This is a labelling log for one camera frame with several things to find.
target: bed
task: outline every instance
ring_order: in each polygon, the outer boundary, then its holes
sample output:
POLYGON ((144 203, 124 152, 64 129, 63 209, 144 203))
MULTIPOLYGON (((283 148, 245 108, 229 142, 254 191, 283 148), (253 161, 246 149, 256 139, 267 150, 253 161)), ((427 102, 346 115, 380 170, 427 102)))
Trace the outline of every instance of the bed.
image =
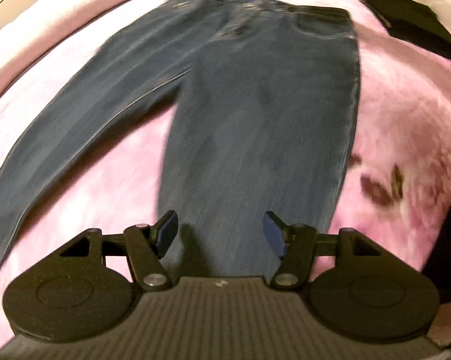
MULTIPOLYGON (((329 232, 354 227, 420 270, 451 203, 451 62, 391 38, 358 0, 283 0, 347 9, 361 56, 353 154, 329 232)), ((451 0, 417 0, 451 33, 451 0)), ((39 0, 0 31, 0 167, 14 142, 115 32, 165 0, 39 0)), ((174 107, 103 143, 27 217, 0 270, 8 283, 88 227, 153 223, 174 107), (138 161, 138 156, 147 161, 138 161)), ((331 266, 321 259, 317 275, 331 266)), ((129 276, 122 258, 107 265, 129 276)))

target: blue denim jeans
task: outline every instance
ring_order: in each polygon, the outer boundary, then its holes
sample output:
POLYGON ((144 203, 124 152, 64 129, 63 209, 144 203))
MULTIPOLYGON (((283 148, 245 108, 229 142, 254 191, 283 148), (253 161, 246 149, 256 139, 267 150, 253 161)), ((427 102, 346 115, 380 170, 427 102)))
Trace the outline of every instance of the blue denim jeans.
POLYGON ((33 205, 89 149, 177 103, 158 209, 176 210, 181 232, 165 267, 173 277, 269 276, 278 262, 261 234, 266 210, 329 226, 359 79, 344 10, 168 0, 112 36, 7 156, 0 265, 33 205))

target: triangular cutout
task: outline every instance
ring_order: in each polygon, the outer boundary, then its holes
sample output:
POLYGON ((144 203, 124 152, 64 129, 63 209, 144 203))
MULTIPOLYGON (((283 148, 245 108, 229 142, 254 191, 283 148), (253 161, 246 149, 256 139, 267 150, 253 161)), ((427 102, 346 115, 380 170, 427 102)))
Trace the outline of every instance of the triangular cutout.
POLYGON ((380 256, 381 252, 376 250, 372 245, 361 237, 354 237, 352 245, 352 253, 354 256, 380 256))
POLYGON ((87 237, 82 237, 71 247, 61 253, 61 257, 87 257, 89 255, 90 242, 87 237))

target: pink blanket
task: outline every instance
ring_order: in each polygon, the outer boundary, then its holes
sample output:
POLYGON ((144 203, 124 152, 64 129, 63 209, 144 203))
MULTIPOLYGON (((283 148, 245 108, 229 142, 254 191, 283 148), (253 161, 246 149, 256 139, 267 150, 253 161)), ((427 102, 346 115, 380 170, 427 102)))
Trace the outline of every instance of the pink blanket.
MULTIPOLYGON (((347 9, 357 27, 362 69, 357 133, 330 233, 354 227, 421 269, 451 202, 451 63, 390 38, 358 0, 283 1, 347 9)), ((0 98, 0 166, 27 125, 98 47, 162 2, 131 0, 108 12, 9 88, 0 98)), ((1 297, 13 278, 88 227, 116 233, 157 218, 173 115, 169 109, 103 144, 28 217, 0 271, 0 346, 12 336, 1 297)), ((129 276, 123 259, 107 263, 129 276)), ((328 266, 321 259, 316 273, 328 266)))

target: denim fabric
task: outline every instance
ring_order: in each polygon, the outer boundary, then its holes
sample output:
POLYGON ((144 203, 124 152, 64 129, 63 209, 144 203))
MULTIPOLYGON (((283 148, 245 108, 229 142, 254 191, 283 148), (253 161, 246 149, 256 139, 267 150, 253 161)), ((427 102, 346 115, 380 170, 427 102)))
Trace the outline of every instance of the denim fabric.
POLYGON ((0 170, 0 265, 31 207, 87 150, 177 102, 159 213, 176 210, 182 227, 165 266, 270 275, 261 217, 327 230, 358 94, 344 10, 169 0, 112 36, 14 145, 0 170))

